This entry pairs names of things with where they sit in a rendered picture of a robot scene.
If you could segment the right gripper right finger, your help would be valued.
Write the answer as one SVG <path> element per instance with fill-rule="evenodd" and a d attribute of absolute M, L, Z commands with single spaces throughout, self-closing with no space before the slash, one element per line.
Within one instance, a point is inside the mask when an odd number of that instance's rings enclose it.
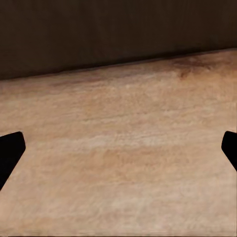
<path fill-rule="evenodd" d="M 226 131 L 221 148 L 237 171 L 237 133 Z"/>

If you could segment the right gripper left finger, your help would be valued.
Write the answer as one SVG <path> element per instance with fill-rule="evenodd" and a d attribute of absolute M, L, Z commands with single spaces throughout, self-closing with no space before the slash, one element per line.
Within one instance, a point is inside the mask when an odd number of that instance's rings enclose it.
<path fill-rule="evenodd" d="M 21 131 L 0 137 L 0 190 L 26 149 Z"/>

